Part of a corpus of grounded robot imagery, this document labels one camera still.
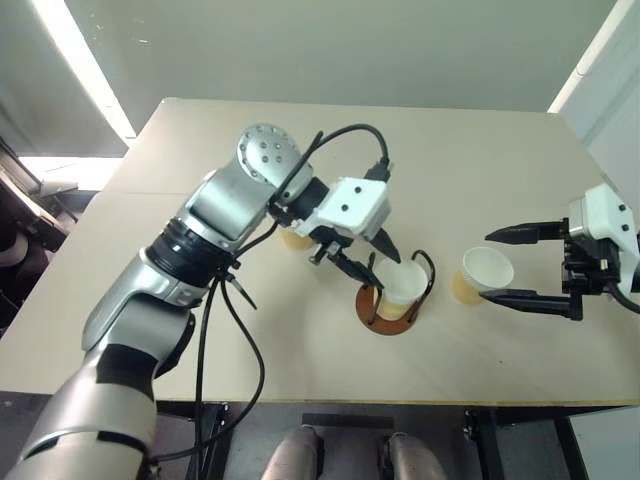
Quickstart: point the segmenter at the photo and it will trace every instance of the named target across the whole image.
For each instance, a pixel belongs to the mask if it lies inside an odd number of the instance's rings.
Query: brown coaster
[[[415,304],[398,320],[391,322],[380,317],[380,315],[376,315],[373,323],[369,323],[371,322],[374,308],[373,291],[373,287],[362,286],[356,294],[356,312],[362,324],[380,335],[398,335],[409,330],[415,323],[415,317],[417,316],[415,314],[418,309],[415,308]]]

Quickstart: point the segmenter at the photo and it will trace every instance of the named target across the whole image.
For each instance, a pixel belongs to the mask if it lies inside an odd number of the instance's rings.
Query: paper cup
[[[296,232],[280,229],[280,235],[285,245],[292,250],[308,250],[315,242],[310,237],[301,237]]]
[[[475,247],[462,257],[462,268],[453,278],[453,294],[464,304],[476,305],[484,300],[478,292],[506,288],[513,276],[513,265],[502,252]]]
[[[389,258],[381,260],[373,273],[384,285],[378,315],[385,320],[399,320],[422,296],[429,283],[427,272],[415,261],[403,259],[396,263]],[[378,298],[374,291],[373,302]]]

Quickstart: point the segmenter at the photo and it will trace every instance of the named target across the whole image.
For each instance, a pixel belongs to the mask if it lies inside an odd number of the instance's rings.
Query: beige table
[[[560,118],[178,99],[160,105],[0,341],[0,389],[57,389],[80,364],[80,334],[93,305],[203,175],[229,161],[240,132],[258,121],[282,126],[301,148],[319,129],[353,122],[380,128],[395,163],[387,230],[402,253],[423,248],[438,269],[417,324],[381,337],[357,320],[358,285],[332,265],[314,267],[278,236],[248,254],[239,279],[259,310],[232,296],[265,357],[263,401],[639,401],[640,318],[606,297],[585,298],[584,321],[571,322],[489,303],[467,307],[450,293],[462,253],[483,244],[486,233],[560,219],[572,198],[602,182]],[[311,163],[329,181],[362,175],[378,156],[375,141],[359,133],[330,144]],[[515,265],[515,288],[560,293],[560,242],[499,248]],[[361,260],[369,251],[351,249]],[[205,398],[247,399],[256,362],[220,300],[208,338]],[[193,398],[195,346],[194,339],[180,365],[156,382],[158,398]]]

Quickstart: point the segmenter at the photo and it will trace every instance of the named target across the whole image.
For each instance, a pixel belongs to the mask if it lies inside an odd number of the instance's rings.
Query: black wire
[[[222,297],[224,298],[224,302],[227,305],[227,308],[229,309],[231,316],[233,317],[236,324],[244,334],[245,338],[247,339],[247,342],[249,342],[249,345],[251,346],[251,349],[253,350],[253,353],[256,356],[256,360],[258,361],[258,368],[260,370],[258,386],[256,388],[255,393],[251,397],[251,400],[249,400],[249,403],[247,403],[247,405],[242,410],[242,412],[240,412],[240,414],[235,419],[233,419],[233,421],[231,421],[231,423],[229,423],[229,425],[224,430],[219,431],[215,435],[203,441],[200,446],[194,446],[179,452],[156,455],[151,459],[152,462],[167,462],[170,460],[177,460],[179,458],[188,457],[196,453],[198,450],[202,450],[210,445],[213,445],[220,438],[224,437],[225,435],[228,435],[244,419],[244,417],[247,416],[247,414],[251,411],[253,406],[258,401],[260,394],[262,393],[262,387],[264,386],[264,378],[265,378],[265,368],[264,368],[264,360],[262,359],[260,350],[258,349],[258,346],[253,340],[253,337],[251,336],[247,328],[244,326],[244,323],[242,323],[242,320],[238,316],[238,313],[236,312],[233,304],[231,303],[231,300],[229,299],[229,294],[227,293],[227,282],[221,283],[220,290],[222,291]]]
[[[282,195],[282,192],[284,192],[285,188],[287,188],[287,186],[289,185],[289,182],[291,182],[293,177],[295,177],[298,174],[298,172],[302,169],[302,167],[304,167],[304,164],[307,163],[307,160],[309,160],[309,157],[311,156],[311,154],[315,152],[318,148],[320,148],[322,135],[323,135],[322,130],[316,133],[316,136],[311,141],[311,144],[307,148],[307,151],[302,154],[302,156],[298,159],[298,163],[295,164],[293,169],[285,177],[285,179],[280,184],[280,187],[278,187],[278,189],[274,192],[274,194],[271,195],[272,202],[275,202],[280,198],[280,195]]]
[[[265,241],[267,238],[269,238],[271,235],[273,235],[273,232],[275,232],[277,228],[278,228],[278,222],[277,221],[273,222],[273,225],[271,225],[269,227],[269,230],[267,230],[262,235],[260,235],[259,237],[255,238],[254,240],[251,240],[244,247],[240,248],[236,252],[235,258],[239,258],[241,255],[247,253],[249,250],[251,250],[253,247],[258,245],[259,243]]]
[[[249,250],[264,242],[267,238],[269,238],[278,228],[278,222],[274,222],[269,229],[264,232],[259,237],[256,237],[251,242],[247,243],[244,247],[239,249],[234,258],[239,258],[241,255],[244,255]],[[194,423],[195,423],[195,442],[194,447],[189,449],[192,453],[185,453],[188,450],[182,450],[180,452],[176,452],[176,454],[181,454],[179,457],[173,458],[173,454],[163,454],[154,457],[152,460],[159,461],[169,461],[175,460],[177,458],[186,457],[189,455],[197,454],[196,458],[196,478],[199,478],[202,466],[202,458],[201,454],[206,445],[203,445],[202,442],[202,384],[204,379],[204,352],[206,349],[206,337],[207,337],[207,329],[209,323],[209,315],[211,312],[211,304],[213,303],[213,296],[215,294],[216,287],[219,283],[219,280],[216,278],[211,285],[209,290],[209,294],[207,296],[207,300],[204,306],[204,310],[202,313],[202,320],[200,323],[200,341],[198,344],[198,360],[197,360],[197,370],[196,370],[196,398],[194,405]]]
[[[207,343],[207,330],[209,327],[209,315],[211,313],[211,304],[213,303],[213,297],[216,293],[216,288],[220,281],[216,278],[211,284],[209,294],[207,295],[207,301],[204,304],[204,311],[202,312],[202,320],[200,322],[200,341],[198,343],[198,365],[196,368],[196,400],[194,405],[194,428],[195,428],[195,442],[196,446],[202,443],[202,380],[204,377],[204,353]],[[198,449],[196,455],[196,468],[195,478],[200,479],[200,472],[202,470],[202,449]]]
[[[69,210],[69,207],[67,207],[64,203],[62,203],[62,200],[60,200],[55,195],[53,195],[51,198],[53,198],[53,201],[58,204],[58,206],[62,209],[64,213],[66,213],[71,217],[71,220],[73,220],[74,223],[78,223],[78,217],[71,210]]]
[[[356,130],[365,130],[376,137],[376,139],[378,140],[378,143],[380,144],[380,150],[382,150],[382,158],[380,159],[380,161],[385,166],[389,166],[389,149],[387,148],[387,142],[382,136],[382,133],[380,133],[380,130],[366,123],[355,123],[353,125],[349,125],[339,130],[336,130],[333,133],[330,133],[329,135],[324,137],[322,140],[320,140],[320,143],[318,144],[317,147],[315,147],[314,151],[319,149],[323,145],[329,143],[334,138],[339,137],[340,135],[344,135],[345,133],[354,132]]]
[[[631,310],[634,313],[640,314],[640,305],[629,300],[624,293],[620,291],[620,287],[615,282],[609,282],[607,284],[609,293],[616,299],[616,301],[622,305],[624,308]]]

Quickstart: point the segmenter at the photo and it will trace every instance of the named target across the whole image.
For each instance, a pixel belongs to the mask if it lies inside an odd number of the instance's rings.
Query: cup rim
[[[419,293],[417,293],[416,296],[406,296],[406,295],[393,293],[388,291],[387,288],[384,288],[382,290],[382,295],[387,297],[387,301],[391,303],[395,303],[396,305],[409,305],[413,302],[418,301],[420,297],[424,294],[425,290],[427,289],[427,286],[429,285],[429,274],[415,260],[412,260],[410,258],[402,258],[401,260],[402,260],[402,263],[405,263],[405,262],[410,263],[412,265],[415,265],[415,267],[417,267],[418,270],[420,270],[421,272],[420,280],[421,280],[421,283],[423,284],[422,288],[420,289]],[[383,263],[391,263],[393,265],[397,265],[397,263],[391,260],[390,258],[383,258],[382,260],[380,260],[380,262],[376,266],[373,267],[374,274],[376,274],[376,269],[379,268],[379,266],[382,265]]]
[[[504,267],[505,269],[505,271],[503,272],[505,273],[504,281],[496,281],[489,284],[486,283],[486,281],[483,282],[478,280],[477,275],[474,275],[474,273],[469,268],[469,260],[471,256],[477,254],[478,252],[490,252],[495,260],[502,262],[501,267]],[[509,260],[509,258],[500,250],[486,246],[473,247],[464,253],[462,257],[462,272],[464,274],[465,280],[467,280],[478,291],[505,288],[513,281],[513,278],[515,276],[515,271],[513,269],[511,260]]]

